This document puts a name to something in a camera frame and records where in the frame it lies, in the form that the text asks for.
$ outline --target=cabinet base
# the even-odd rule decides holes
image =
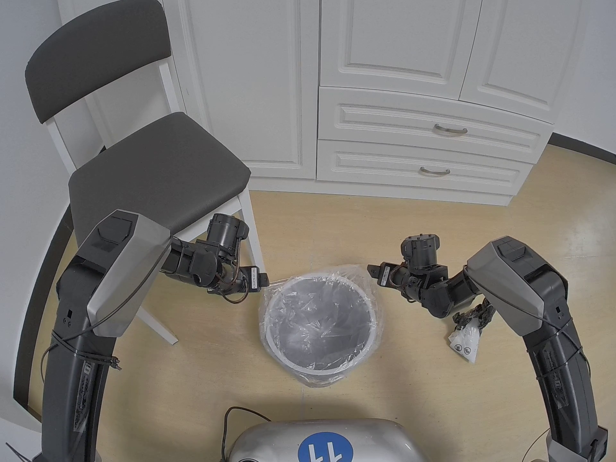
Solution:
[[[295,178],[252,177],[248,182],[251,190],[265,192],[330,193],[335,195],[383,196],[388,198],[416,198],[486,205],[509,205],[511,195],[498,193],[466,192],[463,190],[402,187],[338,181],[305,180]]]

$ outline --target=baseboard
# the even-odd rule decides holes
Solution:
[[[54,284],[56,272],[66,250],[68,239],[73,234],[73,216],[71,207],[67,207],[58,228],[51,239],[45,258],[43,259],[35,286],[32,289],[30,302],[21,328],[17,360],[15,361],[15,377],[13,382],[13,398],[26,410],[30,394],[30,374],[35,355],[36,338],[41,327],[42,314],[47,303],[49,290]]]
[[[567,137],[566,135],[560,135],[554,132],[550,137],[548,143],[557,147],[562,147],[564,149],[573,150],[593,158],[601,159],[602,161],[606,161],[608,163],[616,165],[616,154],[604,150],[600,147],[590,145],[589,143],[585,143],[577,139],[572,139],[571,137]]]
[[[511,195],[499,193],[466,192],[424,187],[376,185],[291,178],[252,177],[248,182],[251,190],[265,192],[330,193],[335,195],[383,196],[388,198],[418,198],[486,205],[508,205]]]

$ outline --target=chair backrest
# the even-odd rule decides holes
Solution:
[[[45,123],[68,105],[144,65],[171,56],[163,6],[119,0],[67,22],[26,67],[36,116]]]

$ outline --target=chair seat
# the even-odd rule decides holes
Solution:
[[[184,113],[129,135],[68,182],[77,243],[116,209],[138,212],[176,234],[239,195],[250,170]]]

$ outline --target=drawer panel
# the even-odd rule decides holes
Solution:
[[[319,91],[322,140],[414,145],[536,163],[551,134],[550,123],[462,101],[370,89]]]
[[[317,179],[515,195],[532,166],[425,147],[319,140]]]

